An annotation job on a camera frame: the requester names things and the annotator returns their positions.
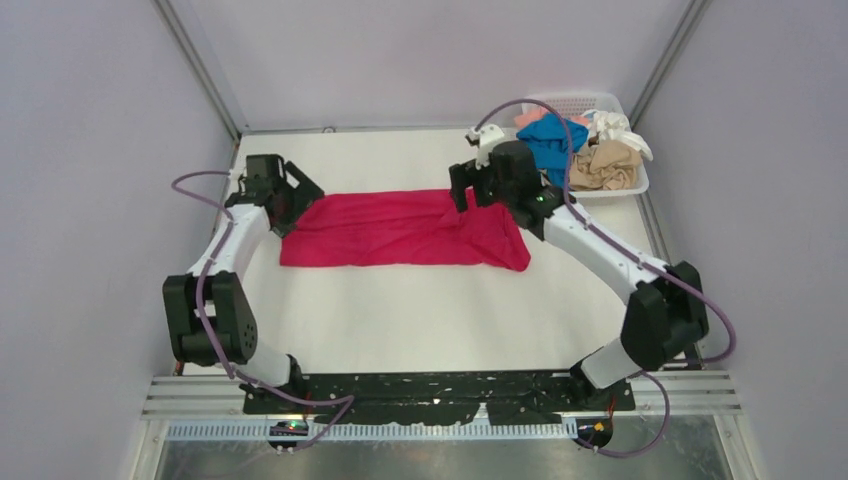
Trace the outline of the magenta t shirt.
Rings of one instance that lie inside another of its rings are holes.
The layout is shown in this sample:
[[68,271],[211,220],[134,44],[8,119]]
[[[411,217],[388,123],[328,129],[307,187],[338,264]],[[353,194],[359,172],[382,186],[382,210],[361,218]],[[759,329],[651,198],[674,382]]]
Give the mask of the magenta t shirt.
[[509,211],[481,207],[471,191],[459,212],[449,191],[329,195],[281,241],[284,267],[488,265],[525,271],[531,254]]

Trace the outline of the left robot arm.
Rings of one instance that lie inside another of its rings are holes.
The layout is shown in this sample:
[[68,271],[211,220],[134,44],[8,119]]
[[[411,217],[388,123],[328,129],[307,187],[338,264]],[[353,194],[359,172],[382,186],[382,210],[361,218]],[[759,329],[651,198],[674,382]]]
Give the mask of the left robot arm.
[[273,406],[293,414],[307,402],[300,365],[261,339],[242,279],[263,239],[270,234],[286,238],[324,192],[278,154],[250,155],[240,173],[225,175],[235,180],[236,189],[223,202],[183,188],[187,175],[171,184],[219,213],[201,257],[163,283],[172,352],[183,364],[219,367],[250,390],[267,390]]

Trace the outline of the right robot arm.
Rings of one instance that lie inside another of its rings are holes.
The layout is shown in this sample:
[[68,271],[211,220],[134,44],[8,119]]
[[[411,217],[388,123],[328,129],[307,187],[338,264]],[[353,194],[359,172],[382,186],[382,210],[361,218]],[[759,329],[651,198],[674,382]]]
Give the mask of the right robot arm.
[[522,142],[506,141],[454,164],[449,177],[458,211],[471,204],[504,206],[520,228],[575,258],[623,302],[619,336],[570,370],[571,397],[580,408],[598,409],[610,398],[611,385],[659,370],[708,333],[698,271],[640,253],[595,223],[571,194],[543,183]]

